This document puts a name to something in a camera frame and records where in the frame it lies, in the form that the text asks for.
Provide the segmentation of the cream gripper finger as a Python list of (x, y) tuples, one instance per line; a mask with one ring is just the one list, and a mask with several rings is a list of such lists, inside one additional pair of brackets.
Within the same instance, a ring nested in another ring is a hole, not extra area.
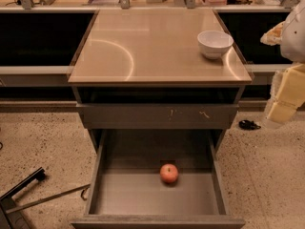
[(276, 26), (265, 32), (260, 38), (260, 42), (269, 46), (280, 45), (282, 40), (282, 29), (283, 22), (280, 22)]
[(284, 124), (305, 103), (305, 64), (293, 64), (276, 71), (272, 81), (271, 98), (266, 106), (268, 124)]

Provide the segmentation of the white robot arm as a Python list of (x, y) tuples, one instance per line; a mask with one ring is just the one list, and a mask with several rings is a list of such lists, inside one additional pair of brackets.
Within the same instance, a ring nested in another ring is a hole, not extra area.
[(300, 0), (283, 22), (264, 33), (260, 42), (279, 45), (281, 55), (293, 62), (286, 70), (275, 72), (264, 111), (265, 125), (277, 128), (305, 103), (305, 0)]

